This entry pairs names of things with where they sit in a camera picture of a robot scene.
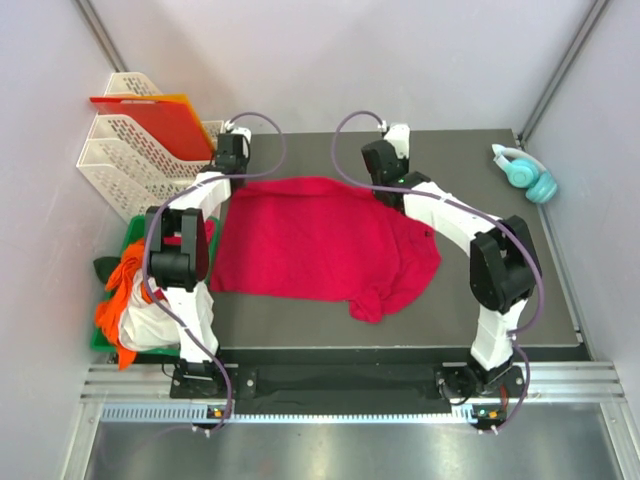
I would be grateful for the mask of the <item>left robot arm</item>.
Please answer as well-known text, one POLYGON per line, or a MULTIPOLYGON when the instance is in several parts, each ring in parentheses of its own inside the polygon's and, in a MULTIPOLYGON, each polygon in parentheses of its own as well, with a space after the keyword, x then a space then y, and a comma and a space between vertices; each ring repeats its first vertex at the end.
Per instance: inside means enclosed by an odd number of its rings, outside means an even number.
POLYGON ((232 394, 229 374, 216 354, 213 299, 206 286, 210 247, 205 221, 241 182, 250 160, 251 132, 229 125, 217 137, 217 153, 194 182, 145 216, 143 284, 153 280, 165 301, 153 302, 176 321, 180 359, 173 376, 176 398, 232 394))

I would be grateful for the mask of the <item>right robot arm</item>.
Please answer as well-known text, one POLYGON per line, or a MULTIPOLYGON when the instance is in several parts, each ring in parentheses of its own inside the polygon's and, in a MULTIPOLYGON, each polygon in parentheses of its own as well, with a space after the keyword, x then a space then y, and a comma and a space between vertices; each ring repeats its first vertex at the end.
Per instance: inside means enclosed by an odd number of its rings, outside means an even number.
POLYGON ((445 236, 469 258, 469 286, 479 316, 466 380, 472 392, 498 389, 512 366, 515 331, 541 280, 526 222, 488 215, 441 189, 429 177, 409 170, 409 162, 387 140, 361 148, 374 194, 445 236))

